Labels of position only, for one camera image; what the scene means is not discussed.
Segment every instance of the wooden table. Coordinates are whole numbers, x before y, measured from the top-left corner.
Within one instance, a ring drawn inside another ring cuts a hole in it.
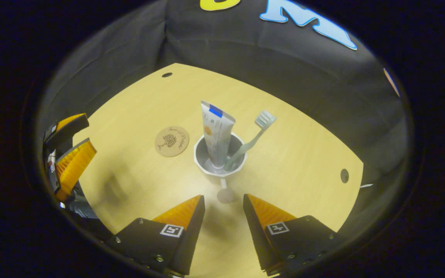
[[[203,135],[200,100],[236,118],[244,141],[260,130],[256,116],[267,110],[277,121],[248,153],[243,169],[228,177],[236,201],[222,204],[219,179],[193,161]],[[152,219],[198,194],[206,212],[190,277],[266,277],[260,270],[243,213],[250,193],[296,217],[312,215],[332,230],[343,225],[355,203],[363,163],[326,128],[282,100],[241,81],[200,68],[172,64],[125,88],[89,118],[74,144],[86,137],[97,155],[80,184],[97,216],[114,234],[138,217]],[[187,130],[187,149],[163,157],[156,135],[170,125]],[[349,180],[343,183],[342,169]]]

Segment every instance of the round coaster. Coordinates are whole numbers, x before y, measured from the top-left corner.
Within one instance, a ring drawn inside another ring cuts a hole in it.
[[[154,147],[162,156],[177,156],[187,148],[190,137],[182,127],[168,127],[157,134]]]

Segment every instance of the tree print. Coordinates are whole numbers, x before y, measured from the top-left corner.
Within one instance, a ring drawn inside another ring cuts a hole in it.
[[[176,143],[176,136],[174,136],[173,134],[164,135],[162,139],[164,139],[164,144],[157,145],[159,146],[159,149],[161,149],[165,145],[168,145],[168,147],[170,148],[174,146]]]

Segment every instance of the toothbrush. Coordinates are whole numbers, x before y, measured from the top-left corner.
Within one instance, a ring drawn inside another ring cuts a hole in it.
[[[229,160],[226,161],[226,163],[224,164],[224,169],[226,171],[231,170],[231,167],[238,160],[238,158],[244,155],[255,145],[256,141],[262,136],[263,132],[265,132],[265,130],[268,129],[275,120],[276,117],[272,116],[272,114],[265,110],[262,111],[255,119],[256,125],[258,125],[262,130],[260,130],[260,132],[255,136],[255,138],[253,138],[252,141],[242,145],[240,149]]]

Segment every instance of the white cup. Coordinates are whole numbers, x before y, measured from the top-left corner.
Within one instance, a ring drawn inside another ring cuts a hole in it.
[[[228,159],[233,156],[240,147],[245,144],[240,137],[236,134],[231,133],[231,140],[229,141]],[[217,176],[221,178],[222,189],[217,193],[217,199],[221,203],[229,203],[233,200],[233,195],[228,189],[226,184],[226,177],[240,171],[247,160],[248,154],[245,153],[241,158],[239,158],[231,168],[231,171],[226,171],[224,168],[217,169],[212,165],[209,158],[209,152],[207,150],[207,144],[205,143],[204,136],[198,139],[197,143],[193,147],[193,160],[197,166],[207,175]]]

